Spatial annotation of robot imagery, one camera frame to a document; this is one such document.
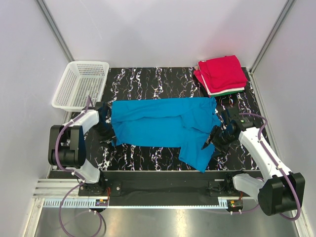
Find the blue t shirt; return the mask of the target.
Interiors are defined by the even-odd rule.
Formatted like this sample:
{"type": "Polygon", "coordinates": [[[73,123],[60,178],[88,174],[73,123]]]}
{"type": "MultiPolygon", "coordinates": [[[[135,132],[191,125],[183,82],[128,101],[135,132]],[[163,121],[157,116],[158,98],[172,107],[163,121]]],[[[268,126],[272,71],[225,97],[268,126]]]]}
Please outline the blue t shirt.
{"type": "Polygon", "coordinates": [[[216,106],[216,99],[209,97],[114,101],[115,144],[179,148],[180,161],[205,172],[214,146],[202,146],[213,127],[221,124],[216,106]]]}

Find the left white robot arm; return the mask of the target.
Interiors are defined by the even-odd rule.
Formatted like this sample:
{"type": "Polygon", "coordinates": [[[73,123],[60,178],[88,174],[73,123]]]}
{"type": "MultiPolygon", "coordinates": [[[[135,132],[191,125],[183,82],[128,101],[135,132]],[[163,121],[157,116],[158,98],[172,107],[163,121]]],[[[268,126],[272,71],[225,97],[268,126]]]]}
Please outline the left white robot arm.
{"type": "Polygon", "coordinates": [[[109,106],[105,102],[97,102],[94,107],[87,106],[68,123],[52,126],[49,135],[49,164],[79,178],[81,187],[96,196],[109,195],[111,189],[103,172],[86,158],[84,136],[92,129],[102,142],[114,141],[113,127],[106,123],[108,111],[109,106]]]}

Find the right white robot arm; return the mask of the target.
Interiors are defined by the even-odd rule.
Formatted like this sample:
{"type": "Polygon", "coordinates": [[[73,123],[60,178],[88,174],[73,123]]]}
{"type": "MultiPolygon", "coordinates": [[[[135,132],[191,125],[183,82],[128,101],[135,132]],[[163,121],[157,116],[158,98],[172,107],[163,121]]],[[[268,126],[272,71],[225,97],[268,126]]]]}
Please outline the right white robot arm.
{"type": "Polygon", "coordinates": [[[203,145],[206,149],[214,146],[214,158],[224,157],[230,144],[239,141],[250,153],[259,167],[262,180],[251,177],[243,171],[228,175],[224,190],[235,196],[243,192],[252,197],[267,215],[279,214],[283,218],[296,221],[301,216],[305,178],[288,168],[270,147],[262,131],[268,124],[263,116],[241,113],[232,107],[222,111],[223,122],[214,126],[203,145]]]}

